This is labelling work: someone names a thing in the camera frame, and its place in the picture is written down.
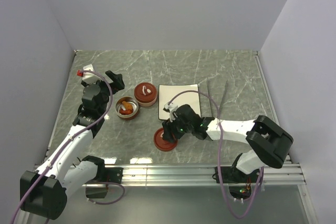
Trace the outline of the red lid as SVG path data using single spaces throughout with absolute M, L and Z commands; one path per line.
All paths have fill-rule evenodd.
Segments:
M 164 129 L 159 128 L 155 133 L 153 137 L 153 143 L 155 147 L 163 152 L 169 152 L 172 151 L 174 148 L 177 147 L 178 140 L 174 139 L 174 141 L 171 143 L 169 141 L 166 141 L 163 139 L 163 133 Z
M 152 83 L 141 82 L 134 88 L 134 97 L 139 103 L 155 102 L 157 89 Z

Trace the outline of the orange fried nugget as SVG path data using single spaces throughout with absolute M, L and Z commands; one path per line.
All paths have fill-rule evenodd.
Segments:
M 133 105 L 128 101 L 122 101 L 122 105 L 125 110 L 133 111 Z

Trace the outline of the red chicken drumstick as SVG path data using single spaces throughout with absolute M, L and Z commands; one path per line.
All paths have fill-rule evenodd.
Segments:
M 133 110 L 132 110 L 132 109 L 127 109 L 127 110 L 120 109 L 120 110 L 119 110 L 119 113 L 120 113 L 121 115 L 130 115 L 130 114 L 133 113 Z

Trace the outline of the metal tongs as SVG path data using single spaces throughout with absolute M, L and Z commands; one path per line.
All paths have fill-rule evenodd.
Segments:
M 206 78 L 206 87 L 207 87 L 207 95 L 208 95 L 210 98 L 212 98 L 211 93 L 210 93 L 210 90 L 209 90 L 209 87 L 210 87 L 210 81 L 209 81 L 209 78 Z M 223 106 L 224 106 L 224 101 L 225 101 L 225 97 L 226 97 L 227 89 L 228 89 L 228 80 L 226 80 L 226 82 L 225 82 L 225 86 L 224 86 L 224 91 L 223 91 L 222 99 L 221 99 L 221 102 L 220 102 L 220 105 L 219 105 L 219 113 L 221 113 L 222 108 L 223 108 Z M 209 104 L 210 104 L 210 112 L 211 112 L 211 116 L 213 117 L 213 116 L 214 116 L 214 112 L 213 112 L 213 109 L 212 109 L 212 102 L 211 102 L 210 99 L 209 99 Z

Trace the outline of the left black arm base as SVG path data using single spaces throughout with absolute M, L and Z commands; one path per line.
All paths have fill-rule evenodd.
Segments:
M 121 185 L 123 177 L 122 167 L 106 167 L 105 161 L 101 158 L 94 156 L 86 156 L 82 161 L 89 161 L 94 163 L 97 167 L 97 174 L 94 179 L 90 180 L 90 183 L 97 183 L 101 186 L 87 187 L 86 198 L 89 202 L 97 205 L 110 205 L 118 202 L 125 194 L 125 188 Z M 122 194 L 119 198 L 112 202 L 98 202 L 96 199 L 104 199 L 109 191 L 109 186 L 117 186 L 121 188 Z

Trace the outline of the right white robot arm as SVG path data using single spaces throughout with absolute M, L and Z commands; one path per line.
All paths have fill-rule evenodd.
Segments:
M 282 168 L 293 144 L 292 136 L 264 115 L 255 120 L 228 121 L 200 117 L 188 104 L 165 104 L 163 110 L 169 113 L 162 123 L 164 141 L 176 143 L 188 133 L 199 140 L 210 138 L 248 144 L 251 150 L 240 154 L 231 170 L 232 178 L 238 182 L 263 166 Z

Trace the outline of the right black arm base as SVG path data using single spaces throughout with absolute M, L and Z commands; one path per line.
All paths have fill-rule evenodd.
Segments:
M 228 189 L 233 199 L 245 201 L 250 200 L 252 196 L 253 189 L 251 184 L 257 181 L 260 169 L 256 169 L 248 175 L 238 170 L 236 165 L 241 156 L 242 153 L 236 157 L 231 167 L 221 166 L 220 171 L 224 184 L 243 184 L 242 186 L 229 186 Z

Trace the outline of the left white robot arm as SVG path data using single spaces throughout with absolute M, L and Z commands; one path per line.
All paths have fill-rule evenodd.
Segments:
M 113 95 L 125 87 L 121 74 L 112 71 L 105 74 L 110 82 L 92 67 L 78 71 L 84 90 L 77 116 L 65 139 L 46 161 L 35 171 L 26 171 L 21 176 L 17 210 L 55 220 L 63 212 L 68 198 L 82 185 L 105 179 L 106 168 L 101 158 L 87 156 L 78 166 L 71 167 L 103 126 Z

